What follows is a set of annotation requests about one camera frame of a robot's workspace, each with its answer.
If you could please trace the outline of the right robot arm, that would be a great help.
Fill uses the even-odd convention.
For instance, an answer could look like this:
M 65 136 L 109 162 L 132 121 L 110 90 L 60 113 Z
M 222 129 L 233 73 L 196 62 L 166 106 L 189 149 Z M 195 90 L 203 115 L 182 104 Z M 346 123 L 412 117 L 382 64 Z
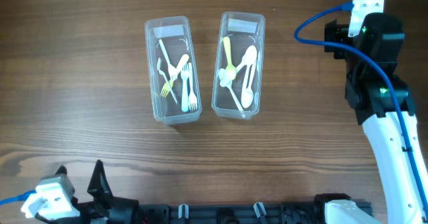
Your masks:
M 386 74 L 345 49 L 325 47 L 346 61 L 345 98 L 354 109 L 374 152 L 389 223 L 426 223 L 418 185 L 427 187 L 427 168 L 417 138 L 416 107 L 409 86 L 394 73 L 405 40 L 402 22 L 386 13 L 368 14 L 358 35 L 336 21 L 324 28 L 325 41 L 343 43 L 367 55 Z

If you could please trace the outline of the yellow plastic spoon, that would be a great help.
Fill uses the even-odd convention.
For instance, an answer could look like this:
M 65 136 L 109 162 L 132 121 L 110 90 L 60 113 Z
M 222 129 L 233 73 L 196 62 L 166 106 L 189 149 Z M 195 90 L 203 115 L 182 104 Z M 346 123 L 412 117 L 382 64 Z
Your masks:
M 225 49 L 225 55 L 227 58 L 227 66 L 225 68 L 226 75 L 230 80 L 234 80 L 237 75 L 236 67 L 232 63 L 231 58 L 231 41 L 229 37 L 223 38 L 223 47 Z

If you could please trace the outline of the white fork diagonal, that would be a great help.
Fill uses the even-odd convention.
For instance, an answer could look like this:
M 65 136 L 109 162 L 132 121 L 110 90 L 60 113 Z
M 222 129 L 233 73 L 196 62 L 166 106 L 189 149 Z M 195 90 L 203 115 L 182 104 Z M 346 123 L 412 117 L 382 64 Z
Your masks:
M 190 110 L 196 110 L 197 109 L 197 97 L 194 93 L 193 90 L 193 67 L 192 67 L 192 63 L 189 62 L 188 63 L 188 67 L 189 67 L 189 83 L 190 83 L 190 92 L 189 92 L 189 109 Z

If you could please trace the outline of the cream plastic fork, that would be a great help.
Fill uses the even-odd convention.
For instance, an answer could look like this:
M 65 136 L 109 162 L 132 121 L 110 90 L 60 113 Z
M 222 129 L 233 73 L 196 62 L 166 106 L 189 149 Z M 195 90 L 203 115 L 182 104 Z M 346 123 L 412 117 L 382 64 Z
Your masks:
M 163 88 L 160 93 L 163 98 L 166 98 L 166 96 L 170 93 L 169 85 L 173 86 L 174 81 L 178 78 L 178 75 L 180 74 L 183 66 L 187 63 L 188 60 L 189 60 L 189 55 L 183 54 L 183 56 L 181 57 L 178 63 L 176 74 L 173 77 L 171 77 L 167 83 L 164 83 L 163 85 Z

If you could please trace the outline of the white spoon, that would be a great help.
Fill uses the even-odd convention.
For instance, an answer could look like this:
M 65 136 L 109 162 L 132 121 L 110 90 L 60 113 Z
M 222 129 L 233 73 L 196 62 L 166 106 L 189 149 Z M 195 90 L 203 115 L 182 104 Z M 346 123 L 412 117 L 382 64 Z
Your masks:
M 235 105 L 237 106 L 237 109 L 240 112 L 243 112 L 242 105 L 240 104 L 239 100 L 237 99 L 237 96 L 235 95 L 235 92 L 233 91 L 233 89 L 231 87 L 232 86 L 232 79 L 227 77 L 226 70 L 223 68 L 220 68 L 219 72 L 218 72 L 218 76 L 220 79 L 220 86 L 226 87 L 229 89 L 229 91 L 231 92 L 231 96 L 235 102 Z
M 251 85 L 253 83 L 255 68 L 256 62 L 253 62 L 250 66 L 247 67 L 244 75 L 243 89 L 241 92 L 241 104 L 244 108 L 249 108 L 253 101 L 253 90 Z
M 246 66 L 247 62 L 250 59 L 251 58 L 247 58 L 247 57 L 243 56 L 241 59 L 241 63 L 236 67 L 237 72 L 239 72 L 244 66 Z M 236 78 L 236 76 L 233 78 L 231 74 L 228 74 L 224 68 L 219 69 L 218 76 L 219 76 L 221 87 L 226 87 L 226 85 L 228 85 L 229 82 L 232 82 Z

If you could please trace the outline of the small white fork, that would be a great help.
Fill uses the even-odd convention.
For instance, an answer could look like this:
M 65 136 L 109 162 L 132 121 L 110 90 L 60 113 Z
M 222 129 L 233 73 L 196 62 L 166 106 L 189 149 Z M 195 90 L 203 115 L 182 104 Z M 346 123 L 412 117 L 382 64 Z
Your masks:
M 183 112 L 188 112 L 189 111 L 189 100 L 188 100 L 187 81 L 189 79 L 189 73 L 185 68 L 183 68 L 181 71 L 181 79 L 182 79 L 182 84 L 183 84 L 181 110 Z

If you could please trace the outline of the bent white plastic fork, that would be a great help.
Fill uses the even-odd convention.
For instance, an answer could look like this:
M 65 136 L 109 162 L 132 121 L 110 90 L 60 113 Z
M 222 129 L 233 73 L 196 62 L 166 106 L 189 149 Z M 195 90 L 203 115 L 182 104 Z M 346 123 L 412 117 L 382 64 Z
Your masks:
M 166 98 L 168 94 L 171 94 L 175 103 L 178 103 L 177 97 L 175 96 L 173 90 L 172 90 L 172 81 L 167 79 L 166 74 L 161 70 L 161 59 L 159 58 L 157 63 L 156 63 L 156 68 L 158 70 L 158 73 L 164 78 L 165 83 L 164 86 L 162 88 L 162 90 L 160 91 L 160 94 L 163 98 Z

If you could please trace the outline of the white spoon vertical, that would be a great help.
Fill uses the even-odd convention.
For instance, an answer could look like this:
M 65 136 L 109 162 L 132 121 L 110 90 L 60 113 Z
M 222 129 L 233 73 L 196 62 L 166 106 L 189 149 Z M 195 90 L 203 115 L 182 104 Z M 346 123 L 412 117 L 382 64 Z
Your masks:
M 251 45 L 247 48 L 245 52 L 245 64 L 247 66 L 252 65 L 257 60 L 257 48 L 254 45 Z

